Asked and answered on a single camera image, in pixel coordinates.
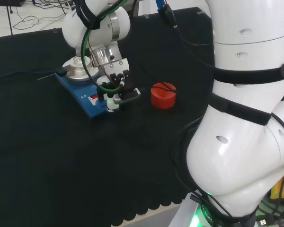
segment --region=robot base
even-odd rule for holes
[[[100,102],[97,96],[97,88],[93,84],[77,85],[65,77],[56,75],[59,82],[71,93],[79,105],[84,109],[89,118],[93,118],[107,111],[106,100]]]
[[[169,227],[212,227],[213,220],[210,212],[206,208],[202,208],[202,205],[190,199],[190,195],[191,193],[187,194],[183,200]],[[218,227],[223,227],[219,222],[217,224]]]

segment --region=black cloth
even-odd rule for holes
[[[199,11],[175,16],[184,37],[209,43],[211,20]],[[169,147],[180,128],[204,113],[213,72],[183,51],[158,15],[133,25],[120,50],[142,95],[117,113],[90,120],[54,76],[0,79],[0,227],[109,227],[185,197]],[[191,50],[213,64],[212,46]],[[73,55],[60,29],[3,37],[0,75],[54,69]],[[138,62],[177,88],[175,108],[152,107],[155,81]]]

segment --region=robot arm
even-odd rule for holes
[[[116,2],[90,0],[86,5],[98,15]],[[265,80],[265,73],[281,68],[284,0],[206,2],[213,22],[215,66],[227,78],[236,81],[238,75],[250,78],[252,74],[258,79],[262,73]],[[110,67],[110,61],[117,62],[114,60],[117,54],[112,54],[114,42],[124,38],[129,27],[127,13],[119,8],[101,21],[100,29],[92,31],[89,41],[97,65],[103,63],[106,70],[113,72],[115,65]],[[79,49],[86,27],[76,12],[66,16],[62,29],[68,44]],[[280,102],[284,96],[284,78],[265,83],[255,82],[253,78],[246,83],[215,80],[213,93],[256,111],[274,112],[284,121],[284,102]],[[209,105],[188,147],[187,166],[200,188],[233,217],[249,215],[284,175],[284,128],[274,118],[261,125]],[[225,213],[215,201],[211,202]]]

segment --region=white floor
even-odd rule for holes
[[[38,18],[41,17],[50,17],[50,18],[44,18],[44,20],[39,21],[39,24],[36,24],[38,21],[35,20],[33,17],[29,17],[25,20],[30,20],[27,22],[21,22],[17,26],[15,26],[18,22],[21,21],[21,18],[17,15],[16,7],[12,7],[13,13],[10,14],[10,20],[12,26],[15,26],[15,28],[12,28],[13,34],[20,34],[20,33],[26,33],[26,32],[35,32],[39,30],[47,30],[52,28],[59,28],[62,27],[62,20],[64,17],[64,13],[61,8],[50,8],[50,9],[42,9],[39,7],[36,7],[33,5],[30,1],[25,1],[24,4],[21,7],[17,7],[18,14],[25,18],[26,16],[35,16]],[[6,11],[5,6],[0,6],[0,37],[11,35],[10,34],[10,27],[9,27],[9,19],[8,14]]]

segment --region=red object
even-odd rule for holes
[[[175,86],[170,83],[165,83],[170,86],[172,89],[176,90]],[[151,103],[154,107],[159,109],[169,109],[172,108],[176,103],[176,93],[172,91],[166,91],[160,88],[162,87],[168,89],[165,85],[157,83],[151,89]]]

